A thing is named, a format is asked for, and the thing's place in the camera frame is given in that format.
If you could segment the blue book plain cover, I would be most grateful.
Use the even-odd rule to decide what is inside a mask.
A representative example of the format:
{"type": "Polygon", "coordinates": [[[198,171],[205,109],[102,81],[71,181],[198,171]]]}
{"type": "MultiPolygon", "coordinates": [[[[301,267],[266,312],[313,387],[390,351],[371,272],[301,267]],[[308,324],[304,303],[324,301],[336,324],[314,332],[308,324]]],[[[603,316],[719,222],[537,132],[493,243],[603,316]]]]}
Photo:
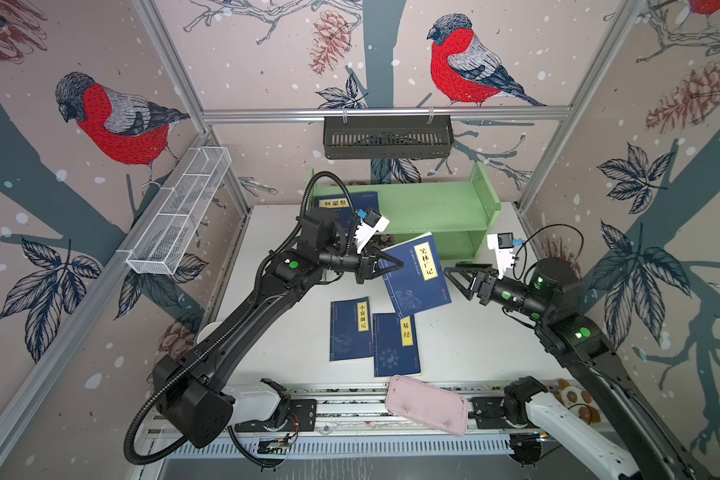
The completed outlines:
{"type": "Polygon", "coordinates": [[[451,303],[447,280],[431,232],[385,248],[403,266],[382,276],[399,319],[451,303]]]}

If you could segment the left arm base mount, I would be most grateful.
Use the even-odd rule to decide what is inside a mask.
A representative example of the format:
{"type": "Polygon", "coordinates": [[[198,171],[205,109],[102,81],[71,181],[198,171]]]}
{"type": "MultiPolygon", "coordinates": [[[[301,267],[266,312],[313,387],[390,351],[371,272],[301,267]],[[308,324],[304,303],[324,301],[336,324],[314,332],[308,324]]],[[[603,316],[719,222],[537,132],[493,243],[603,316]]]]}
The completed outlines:
{"type": "Polygon", "coordinates": [[[236,433],[295,433],[315,429],[317,401],[294,398],[271,379],[233,385],[231,392],[234,404],[229,424],[236,433]]]}

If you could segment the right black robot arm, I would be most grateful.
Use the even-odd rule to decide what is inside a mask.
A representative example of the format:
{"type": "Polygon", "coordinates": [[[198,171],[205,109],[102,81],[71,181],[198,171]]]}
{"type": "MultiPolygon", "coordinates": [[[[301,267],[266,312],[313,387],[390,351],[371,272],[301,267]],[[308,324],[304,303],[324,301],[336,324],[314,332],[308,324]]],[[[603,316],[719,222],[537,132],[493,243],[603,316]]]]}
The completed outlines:
{"type": "Polygon", "coordinates": [[[621,442],[596,431],[531,376],[504,389],[509,424],[540,428],[600,479],[711,478],[638,391],[607,336],[578,313],[581,283],[568,263],[543,259],[528,282],[500,276],[487,264],[460,262],[444,273],[466,299],[522,315],[544,350],[592,396],[621,442]]]}

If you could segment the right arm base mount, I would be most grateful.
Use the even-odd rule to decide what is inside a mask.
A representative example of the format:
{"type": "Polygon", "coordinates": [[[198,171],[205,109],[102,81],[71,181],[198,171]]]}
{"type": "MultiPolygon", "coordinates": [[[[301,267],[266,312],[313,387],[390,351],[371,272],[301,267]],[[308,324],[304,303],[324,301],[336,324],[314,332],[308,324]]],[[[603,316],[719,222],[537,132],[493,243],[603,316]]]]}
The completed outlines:
{"type": "Polygon", "coordinates": [[[525,406],[514,397],[473,397],[470,404],[469,418],[478,429],[522,429],[529,425],[525,406]]]}

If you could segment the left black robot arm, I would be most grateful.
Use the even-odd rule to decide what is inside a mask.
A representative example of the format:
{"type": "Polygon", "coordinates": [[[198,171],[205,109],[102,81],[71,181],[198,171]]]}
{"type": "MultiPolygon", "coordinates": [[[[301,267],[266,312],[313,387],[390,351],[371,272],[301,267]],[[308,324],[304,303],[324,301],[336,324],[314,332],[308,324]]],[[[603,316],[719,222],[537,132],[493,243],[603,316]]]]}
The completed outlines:
{"type": "Polygon", "coordinates": [[[231,374],[266,330],[296,305],[327,270],[351,272],[357,283],[397,271],[403,261],[366,248],[345,235],[334,209],[310,208],[305,194],[296,226],[257,267],[252,292],[207,337],[177,360],[163,357],[153,369],[155,391],[136,413],[123,444],[125,459],[141,466],[157,462],[191,443],[203,448],[226,430],[239,400],[223,394],[231,374]],[[152,454],[137,452],[139,427],[152,409],[181,436],[152,454]]]}

